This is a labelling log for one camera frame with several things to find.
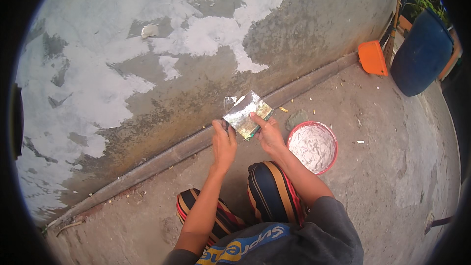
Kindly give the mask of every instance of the hand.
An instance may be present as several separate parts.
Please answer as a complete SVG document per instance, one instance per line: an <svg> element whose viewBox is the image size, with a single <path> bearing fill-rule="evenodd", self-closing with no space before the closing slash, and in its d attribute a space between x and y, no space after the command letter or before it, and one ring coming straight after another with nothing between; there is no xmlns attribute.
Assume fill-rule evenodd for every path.
<svg viewBox="0 0 471 265"><path fill-rule="evenodd" d="M212 122L215 129L212 137L212 151L214 153L212 169L221 171L224 174L227 173L232 162L234 162L237 150L236 131L229 126L228 132L226 132L223 128L226 123L224 120L214 120Z"/></svg>
<svg viewBox="0 0 471 265"><path fill-rule="evenodd" d="M265 121L254 112L251 112L250 118L260 125L260 131L255 133L253 137L260 141L264 151L273 157L280 150L286 149L278 122L273 117Z"/></svg>

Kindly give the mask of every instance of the foliage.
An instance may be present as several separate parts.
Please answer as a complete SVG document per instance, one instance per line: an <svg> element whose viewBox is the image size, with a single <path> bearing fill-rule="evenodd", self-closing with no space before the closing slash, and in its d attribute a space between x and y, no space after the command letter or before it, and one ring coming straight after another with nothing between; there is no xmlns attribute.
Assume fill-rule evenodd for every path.
<svg viewBox="0 0 471 265"><path fill-rule="evenodd" d="M441 4L439 0L414 0L415 3L407 3L406 5L411 5L411 17L416 18L422 11L427 8L433 10L439 18L445 23L447 27L451 26L448 15L446 14L445 7Z"/></svg>

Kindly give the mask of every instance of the concrete wall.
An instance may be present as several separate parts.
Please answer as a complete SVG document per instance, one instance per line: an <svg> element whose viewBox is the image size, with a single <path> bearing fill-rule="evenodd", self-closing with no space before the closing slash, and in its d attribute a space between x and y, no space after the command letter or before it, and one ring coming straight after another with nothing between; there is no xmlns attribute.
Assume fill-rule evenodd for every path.
<svg viewBox="0 0 471 265"><path fill-rule="evenodd" d="M45 0L22 50L17 167L38 223L265 95L380 37L395 0ZM140 36L145 25L158 35Z"/></svg>

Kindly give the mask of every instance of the broom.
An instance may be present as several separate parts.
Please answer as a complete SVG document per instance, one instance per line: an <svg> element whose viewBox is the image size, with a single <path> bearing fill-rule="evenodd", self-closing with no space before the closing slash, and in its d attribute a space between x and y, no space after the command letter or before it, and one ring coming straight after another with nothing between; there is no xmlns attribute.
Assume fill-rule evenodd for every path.
<svg viewBox="0 0 471 265"><path fill-rule="evenodd" d="M389 69L391 67L391 57L392 57L392 49L394 48L394 37L396 37L396 26L397 26L397 17L399 14L399 5L401 0L397 0L396 4L396 14L394 15L394 25L392 26L391 35L384 46L384 62L386 63L386 67Z"/></svg>

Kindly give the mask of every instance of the gray shirt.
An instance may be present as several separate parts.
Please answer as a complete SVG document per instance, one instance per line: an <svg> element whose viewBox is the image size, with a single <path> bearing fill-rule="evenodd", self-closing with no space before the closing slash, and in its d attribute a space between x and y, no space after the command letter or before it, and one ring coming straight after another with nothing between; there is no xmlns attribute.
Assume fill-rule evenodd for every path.
<svg viewBox="0 0 471 265"><path fill-rule="evenodd" d="M315 201L302 226L260 223L221 238L202 256L171 251L164 265L362 264L363 248L343 205Z"/></svg>

